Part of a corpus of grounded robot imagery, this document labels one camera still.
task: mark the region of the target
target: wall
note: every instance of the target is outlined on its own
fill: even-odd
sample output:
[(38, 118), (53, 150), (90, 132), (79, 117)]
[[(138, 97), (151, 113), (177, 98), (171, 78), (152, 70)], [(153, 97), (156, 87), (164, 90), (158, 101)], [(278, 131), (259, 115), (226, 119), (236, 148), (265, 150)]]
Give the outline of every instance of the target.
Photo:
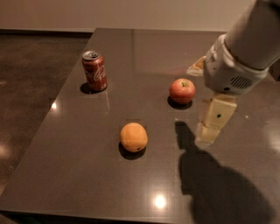
[(1, 0), (0, 29), (227, 31), (252, 0)]

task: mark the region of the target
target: apple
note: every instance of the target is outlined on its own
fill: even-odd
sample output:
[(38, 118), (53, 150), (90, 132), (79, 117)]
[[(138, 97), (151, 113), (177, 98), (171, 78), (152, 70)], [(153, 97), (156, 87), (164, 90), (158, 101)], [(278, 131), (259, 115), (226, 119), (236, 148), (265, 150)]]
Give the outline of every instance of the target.
[(177, 79), (169, 88), (170, 97), (180, 105), (186, 105), (195, 95), (195, 86), (188, 79)]

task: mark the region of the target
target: red soda can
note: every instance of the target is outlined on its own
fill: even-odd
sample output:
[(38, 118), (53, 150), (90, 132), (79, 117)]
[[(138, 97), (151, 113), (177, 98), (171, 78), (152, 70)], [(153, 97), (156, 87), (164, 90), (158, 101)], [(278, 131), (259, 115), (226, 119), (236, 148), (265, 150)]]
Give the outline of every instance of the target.
[(107, 78), (103, 57), (95, 51), (84, 52), (82, 55), (87, 83), (94, 91), (102, 91), (107, 87)]

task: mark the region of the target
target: table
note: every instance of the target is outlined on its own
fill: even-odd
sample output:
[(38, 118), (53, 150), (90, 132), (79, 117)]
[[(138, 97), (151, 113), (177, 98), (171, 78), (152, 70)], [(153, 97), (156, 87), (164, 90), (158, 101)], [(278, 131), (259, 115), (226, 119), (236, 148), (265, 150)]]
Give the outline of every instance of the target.
[[(1, 195), (1, 213), (23, 223), (279, 223), (279, 82), (268, 75), (239, 97), (209, 148), (193, 143), (212, 91), (186, 69), (220, 35), (97, 29), (85, 51), (104, 57), (108, 88), (88, 93), (80, 56)], [(180, 108), (168, 96), (182, 77), (197, 93)], [(119, 145), (130, 122), (148, 133), (137, 156)]]

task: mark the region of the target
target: can top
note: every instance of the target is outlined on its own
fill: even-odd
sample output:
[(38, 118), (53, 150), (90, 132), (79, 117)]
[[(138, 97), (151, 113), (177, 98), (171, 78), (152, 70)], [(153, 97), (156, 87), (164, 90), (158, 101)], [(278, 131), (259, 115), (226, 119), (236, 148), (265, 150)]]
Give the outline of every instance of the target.
[(99, 58), (99, 54), (95, 51), (87, 51), (83, 53), (82, 58), (84, 60), (96, 60)]

